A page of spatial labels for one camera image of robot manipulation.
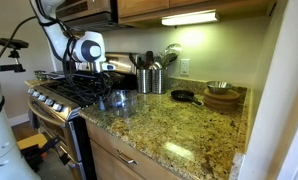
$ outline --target black frying pan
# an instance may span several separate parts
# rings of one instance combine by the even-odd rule
[[[171,96],[176,101],[189,101],[201,105],[201,102],[194,98],[194,93],[186,90],[175,90],[171,92]]]

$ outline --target drawer handle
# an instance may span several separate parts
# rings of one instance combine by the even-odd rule
[[[135,160],[131,159],[130,157],[124,155],[124,154],[122,153],[122,151],[120,151],[119,149],[118,149],[118,153],[119,153],[119,155],[118,155],[119,158],[122,159],[124,162],[126,162],[126,163],[128,163],[128,164],[132,164],[132,163],[134,163],[134,164],[138,164],[137,161],[135,161]]]

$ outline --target stainless steel utensil holder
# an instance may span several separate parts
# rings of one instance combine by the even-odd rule
[[[147,94],[151,92],[151,69],[137,69],[138,93]]]
[[[166,84],[168,71],[167,69],[152,70],[152,88],[154,94],[166,93]]]

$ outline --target stove knob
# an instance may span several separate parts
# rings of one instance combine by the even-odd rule
[[[62,109],[62,105],[58,104],[58,103],[54,103],[53,106],[52,106],[52,109],[54,109],[55,111],[60,112],[61,109]]]
[[[48,106],[52,106],[53,105],[53,100],[52,99],[46,99],[45,104]]]
[[[38,97],[38,100],[42,101],[42,102],[44,102],[46,99],[47,99],[47,96],[42,95],[42,94]]]
[[[40,93],[39,93],[38,91],[34,91],[34,92],[32,93],[32,96],[37,98],[37,97],[40,96]]]
[[[35,91],[34,89],[29,88],[29,89],[28,89],[28,94],[32,94],[34,91]]]

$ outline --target upper cabinet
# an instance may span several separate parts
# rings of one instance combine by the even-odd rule
[[[118,0],[119,17],[128,17],[169,8],[169,0]]]
[[[150,26],[162,17],[215,9],[221,18],[264,16],[276,0],[118,0],[119,23]]]

